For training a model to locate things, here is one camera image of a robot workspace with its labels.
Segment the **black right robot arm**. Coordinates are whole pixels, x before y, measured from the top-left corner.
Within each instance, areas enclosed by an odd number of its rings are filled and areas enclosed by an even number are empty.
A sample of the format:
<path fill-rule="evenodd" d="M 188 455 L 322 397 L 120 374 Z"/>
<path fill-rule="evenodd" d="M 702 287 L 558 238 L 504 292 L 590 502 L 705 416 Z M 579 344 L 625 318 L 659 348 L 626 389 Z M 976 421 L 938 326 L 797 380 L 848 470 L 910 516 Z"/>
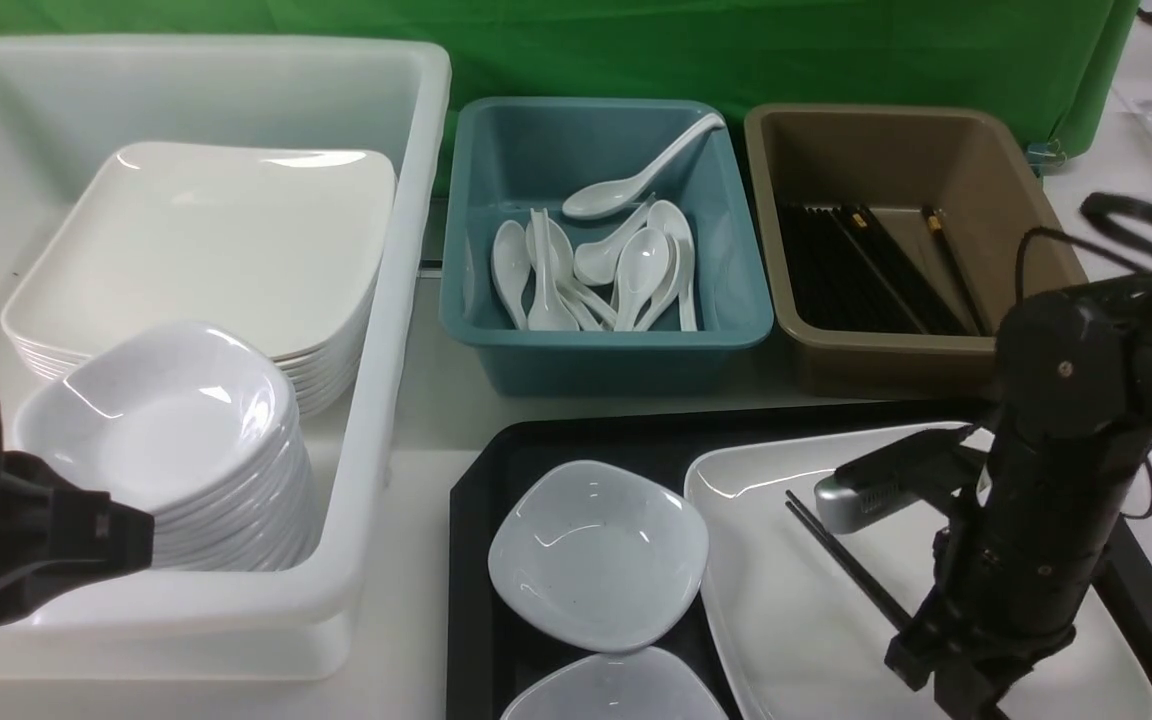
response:
<path fill-rule="evenodd" d="M 1082 215 L 1152 259 L 1152 202 L 1092 194 Z M 934 584 L 884 661 L 952 719 L 983 719 L 1036 665 L 1069 647 L 1105 568 L 1126 495 L 1152 450 L 1152 270 L 1020 295 L 996 329 L 998 425 L 990 497 L 915 473 L 948 524 Z"/>

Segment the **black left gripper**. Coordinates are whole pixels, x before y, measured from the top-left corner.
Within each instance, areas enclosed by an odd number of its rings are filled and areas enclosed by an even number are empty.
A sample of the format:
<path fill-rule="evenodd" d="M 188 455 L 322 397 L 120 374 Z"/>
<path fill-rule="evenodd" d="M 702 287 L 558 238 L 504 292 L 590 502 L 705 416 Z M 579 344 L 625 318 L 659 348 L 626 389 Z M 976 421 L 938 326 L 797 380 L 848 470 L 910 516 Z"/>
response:
<path fill-rule="evenodd" d="M 41 457 L 3 455 L 0 478 L 0 626 L 60 594 L 146 570 L 156 520 L 108 492 L 79 488 Z"/>

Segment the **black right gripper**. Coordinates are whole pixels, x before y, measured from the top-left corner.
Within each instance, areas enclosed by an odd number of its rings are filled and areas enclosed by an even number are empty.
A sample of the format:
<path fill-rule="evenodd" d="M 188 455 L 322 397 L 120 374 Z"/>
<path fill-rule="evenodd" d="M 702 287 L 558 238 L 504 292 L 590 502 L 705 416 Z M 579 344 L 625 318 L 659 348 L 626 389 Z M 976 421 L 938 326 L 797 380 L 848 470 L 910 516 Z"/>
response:
<path fill-rule="evenodd" d="M 890 641 L 884 664 L 914 691 L 931 685 L 952 719 L 996 719 L 998 702 L 1036 665 L 1069 647 L 1117 520 L 1087 510 L 955 500 L 933 543 L 934 583 Z"/>

